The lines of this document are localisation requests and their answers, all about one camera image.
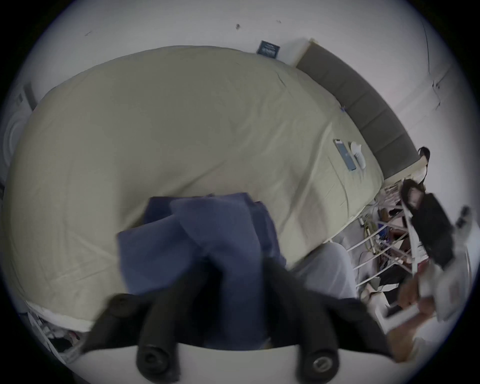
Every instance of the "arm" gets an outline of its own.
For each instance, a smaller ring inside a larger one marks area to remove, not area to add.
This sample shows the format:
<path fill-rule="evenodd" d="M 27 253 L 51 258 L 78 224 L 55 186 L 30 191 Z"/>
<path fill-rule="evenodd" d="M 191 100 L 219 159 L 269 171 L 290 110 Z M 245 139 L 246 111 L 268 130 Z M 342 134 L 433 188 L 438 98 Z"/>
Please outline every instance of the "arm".
<path fill-rule="evenodd" d="M 400 287 L 398 305 L 405 309 L 417 303 L 420 313 L 387 334 L 387 341 L 396 362 L 407 361 L 413 350 L 413 340 L 417 329 L 431 319 L 435 312 L 433 298 L 422 298 L 419 300 L 418 276 L 424 270 L 424 268 L 419 270 L 419 273 Z"/>

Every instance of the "phone screen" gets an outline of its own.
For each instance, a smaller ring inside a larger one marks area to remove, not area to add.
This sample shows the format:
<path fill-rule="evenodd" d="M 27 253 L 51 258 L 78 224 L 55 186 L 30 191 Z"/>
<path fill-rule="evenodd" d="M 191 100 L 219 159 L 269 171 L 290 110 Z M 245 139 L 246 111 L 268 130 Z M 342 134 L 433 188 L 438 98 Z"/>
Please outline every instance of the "phone screen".
<path fill-rule="evenodd" d="M 334 139 L 333 142 L 336 145 L 336 148 L 342 155 L 343 161 L 345 161 L 345 165 L 347 168 L 351 171 L 354 171 L 357 169 L 357 166 L 353 162 L 352 156 L 350 156 L 350 153 L 348 152 L 347 148 L 345 147 L 345 144 L 343 144 L 343 141 Z"/>

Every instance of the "mattress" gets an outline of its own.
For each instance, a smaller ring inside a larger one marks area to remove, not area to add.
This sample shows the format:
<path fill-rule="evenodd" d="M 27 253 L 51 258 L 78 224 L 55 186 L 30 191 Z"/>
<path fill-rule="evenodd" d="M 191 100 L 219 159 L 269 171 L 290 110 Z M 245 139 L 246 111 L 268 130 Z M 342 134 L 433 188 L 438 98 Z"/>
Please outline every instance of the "mattress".
<path fill-rule="evenodd" d="M 365 170 L 349 171 L 334 139 L 362 144 Z M 299 70 L 226 48 L 140 52 L 65 81 L 34 110 L 7 181 L 3 269 L 31 306 L 88 322 L 125 291 L 116 234 L 151 196 L 247 192 L 292 264 L 382 182 L 348 114 Z"/>

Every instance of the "gray cushion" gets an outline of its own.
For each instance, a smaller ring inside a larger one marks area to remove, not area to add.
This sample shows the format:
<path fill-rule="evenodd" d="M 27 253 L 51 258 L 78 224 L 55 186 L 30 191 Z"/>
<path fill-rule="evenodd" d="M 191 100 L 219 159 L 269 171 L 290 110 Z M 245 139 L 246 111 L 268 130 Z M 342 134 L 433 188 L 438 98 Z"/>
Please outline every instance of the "gray cushion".
<path fill-rule="evenodd" d="M 385 178 L 419 160 L 415 145 L 395 113 L 365 79 L 337 56 L 311 43 L 297 68 L 345 106 Z"/>

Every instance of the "blue cloth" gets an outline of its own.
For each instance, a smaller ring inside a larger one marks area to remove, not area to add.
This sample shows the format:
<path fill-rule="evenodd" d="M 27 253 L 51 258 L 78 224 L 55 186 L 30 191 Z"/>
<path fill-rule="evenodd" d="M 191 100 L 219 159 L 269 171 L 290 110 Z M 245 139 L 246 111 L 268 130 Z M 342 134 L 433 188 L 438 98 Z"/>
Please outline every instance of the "blue cloth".
<path fill-rule="evenodd" d="M 166 288 L 197 260 L 221 272 L 220 329 L 210 348 L 256 349 L 266 338 L 262 258 L 285 266 L 266 207 L 246 193 L 152 197 L 144 224 L 118 234 L 120 268 L 130 293 Z"/>

